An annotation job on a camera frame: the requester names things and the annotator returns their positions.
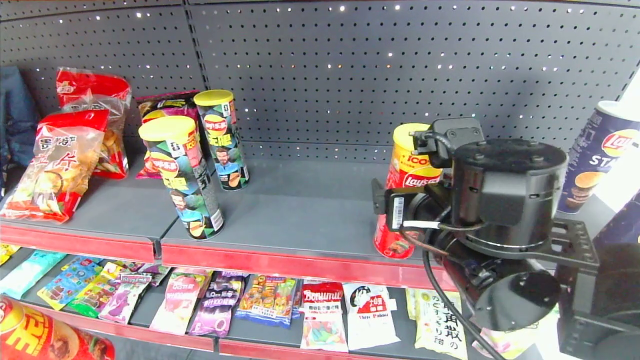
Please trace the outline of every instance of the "store shelf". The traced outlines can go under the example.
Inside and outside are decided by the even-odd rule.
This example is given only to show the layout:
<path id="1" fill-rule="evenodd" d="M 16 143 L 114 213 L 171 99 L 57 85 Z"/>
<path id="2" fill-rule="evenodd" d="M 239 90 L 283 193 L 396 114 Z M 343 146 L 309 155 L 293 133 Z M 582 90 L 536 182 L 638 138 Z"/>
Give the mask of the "store shelf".
<path id="1" fill-rule="evenodd" d="M 401 339 L 398 343 L 361 349 L 349 354 L 340 354 L 321 350 L 302 350 L 302 318 L 295 319 L 289 329 L 257 325 L 249 320 L 234 320 L 226 338 L 220 339 L 218 348 L 221 354 L 232 356 L 253 357 L 267 360 L 341 360 L 341 359 L 380 359 L 391 357 L 394 359 L 437 359 L 450 360 L 451 356 L 438 354 L 423 348 L 416 349 L 416 324 L 406 313 L 406 297 L 403 289 L 389 288 L 389 294 L 397 302 L 397 311 L 392 312 L 396 335 Z M 348 326 L 346 315 L 344 324 Z M 469 360 L 486 360 L 470 345 L 467 345 Z M 518 360 L 541 360 L 536 347 L 531 347 Z"/>
<path id="2" fill-rule="evenodd" d="M 18 264 L 23 262 L 32 253 L 31 249 L 20 249 L 11 259 L 0 266 L 0 279 L 4 278 Z M 53 280 L 60 272 L 60 268 L 71 259 L 73 255 L 69 255 L 60 261 L 51 271 L 46 273 L 29 291 L 27 291 L 21 302 L 36 307 L 44 313 L 54 316 L 56 319 L 69 323 L 80 329 L 88 331 L 96 331 L 104 334 L 122 336 L 125 338 L 147 341 L 150 343 L 158 343 L 163 345 L 171 345 L 176 347 L 193 348 L 204 351 L 214 351 L 214 340 L 205 336 L 187 336 L 165 334 L 163 332 L 148 329 L 151 320 L 153 320 L 157 309 L 160 307 L 164 299 L 164 291 L 166 289 L 166 279 L 162 285 L 157 288 L 150 286 L 147 292 L 142 296 L 142 300 L 136 307 L 131 321 L 128 325 L 114 322 L 108 322 L 96 318 L 88 318 L 76 313 L 69 307 L 64 307 L 62 311 L 55 311 L 45 303 L 37 292 L 43 286 Z"/>
<path id="3" fill-rule="evenodd" d="M 162 237 L 177 216 L 162 181 L 135 178 L 143 162 L 141 157 L 132 158 L 126 179 L 92 178 L 68 222 L 2 218 L 0 240 L 69 254 L 153 263 L 153 241 Z"/>
<path id="4" fill-rule="evenodd" d="M 373 246 L 371 179 L 388 165 L 249 160 L 247 188 L 218 187 L 225 227 L 191 240 L 178 221 L 162 239 L 163 263 L 250 273 L 429 288 L 421 258 L 387 259 Z M 441 268 L 436 276 L 455 288 Z"/>

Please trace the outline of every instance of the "blue fabric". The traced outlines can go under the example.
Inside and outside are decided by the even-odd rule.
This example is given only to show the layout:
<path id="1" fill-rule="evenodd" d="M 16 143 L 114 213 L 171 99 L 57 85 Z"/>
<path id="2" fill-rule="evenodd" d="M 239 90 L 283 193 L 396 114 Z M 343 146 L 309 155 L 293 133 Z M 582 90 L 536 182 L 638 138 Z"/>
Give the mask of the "blue fabric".
<path id="1" fill-rule="evenodd" d="M 15 163 L 26 167 L 33 158 L 40 115 L 15 66 L 0 67 L 0 199 L 6 171 Z"/>

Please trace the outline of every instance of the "red shelf edge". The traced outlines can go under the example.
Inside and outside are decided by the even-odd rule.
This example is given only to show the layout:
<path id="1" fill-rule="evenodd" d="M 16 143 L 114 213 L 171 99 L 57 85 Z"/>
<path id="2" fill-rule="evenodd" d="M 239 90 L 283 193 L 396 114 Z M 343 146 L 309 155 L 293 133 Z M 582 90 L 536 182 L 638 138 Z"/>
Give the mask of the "red shelf edge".
<path id="1" fill-rule="evenodd" d="M 192 348 L 196 350 L 203 350 L 208 352 L 214 352 L 214 341 L 212 338 L 205 338 L 203 336 L 188 336 L 188 335 L 174 335 L 164 332 L 158 332 L 149 330 L 146 327 L 139 327 L 135 325 L 124 325 L 121 323 L 107 322 L 96 318 L 88 318 L 82 315 L 75 315 L 70 313 L 64 313 L 62 311 L 55 311 L 53 309 L 47 309 L 46 307 L 27 304 L 27 306 L 33 307 L 47 315 L 54 317 L 57 320 L 66 322 L 69 325 L 77 328 L 101 332 L 103 334 L 120 336 L 123 338 L 129 338 L 134 340 L 146 341 L 149 343 L 157 343 L 162 345 L 171 345 L 174 347 Z"/>
<path id="2" fill-rule="evenodd" d="M 148 243 L 142 243 L 126 239 L 65 234 L 6 223 L 0 227 L 0 240 L 12 245 L 66 254 L 82 254 L 142 263 L 154 262 L 154 247 L 151 240 Z"/>
<path id="3" fill-rule="evenodd" d="M 166 266 L 224 268 L 251 274 L 277 274 L 340 282 L 364 282 L 396 288 L 433 289 L 422 266 L 402 261 L 378 263 L 171 243 L 162 244 L 162 254 L 162 262 Z M 441 266 L 434 266 L 433 272 L 445 291 L 458 291 Z"/>
<path id="4" fill-rule="evenodd" d="M 355 355 L 344 352 L 308 350 L 303 348 L 281 347 L 260 343 L 220 339 L 218 352 L 221 355 L 250 357 L 265 360 L 388 360 L 389 357 Z"/>

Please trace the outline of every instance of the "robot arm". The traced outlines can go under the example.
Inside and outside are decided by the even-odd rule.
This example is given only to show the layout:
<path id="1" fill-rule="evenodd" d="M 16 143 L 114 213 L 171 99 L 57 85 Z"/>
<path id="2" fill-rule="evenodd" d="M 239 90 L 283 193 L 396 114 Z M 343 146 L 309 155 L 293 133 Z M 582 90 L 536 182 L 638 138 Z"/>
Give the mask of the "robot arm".
<path id="1" fill-rule="evenodd" d="M 391 231 L 424 233 L 423 248 L 434 248 L 479 326 L 521 329 L 559 304 L 562 352 L 585 360 L 640 358 L 640 244 L 597 253 L 584 223 L 553 218 L 564 151 L 485 140 L 473 118 L 436 120 L 411 135 L 414 154 L 452 168 L 452 185 L 384 190 L 374 180 L 374 211 L 388 215 Z M 443 214 L 439 222 L 436 214 Z M 537 260 L 556 263 L 555 275 Z"/>

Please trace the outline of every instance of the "gray pegboard wall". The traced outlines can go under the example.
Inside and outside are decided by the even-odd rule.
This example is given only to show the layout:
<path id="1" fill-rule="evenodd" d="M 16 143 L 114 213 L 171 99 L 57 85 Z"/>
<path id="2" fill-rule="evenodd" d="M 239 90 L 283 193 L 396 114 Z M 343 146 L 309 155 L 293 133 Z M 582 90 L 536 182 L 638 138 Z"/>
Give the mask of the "gray pegboard wall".
<path id="1" fill-rule="evenodd" d="M 203 88 L 200 62 L 235 93 L 250 156 L 388 162 L 398 124 L 460 115 L 567 149 L 640 60 L 636 0 L 208 2 L 190 1 L 193 34 L 178 0 L 5 1 L 1 63 L 46 114 L 57 66 L 144 96 Z"/>
<path id="2" fill-rule="evenodd" d="M 390 145 L 402 122 L 475 115 L 489 137 L 567 149 L 640 60 L 640 10 L 613 6 L 332 1 L 191 11 L 211 86 L 235 93 L 243 138 L 262 142 Z"/>
<path id="3" fill-rule="evenodd" d="M 42 115 L 58 110 L 59 66 L 124 76 L 136 97 L 204 88 L 182 6 L 16 19 L 0 29 L 0 63 L 21 69 Z M 137 136 L 139 123 L 130 116 L 125 135 Z"/>

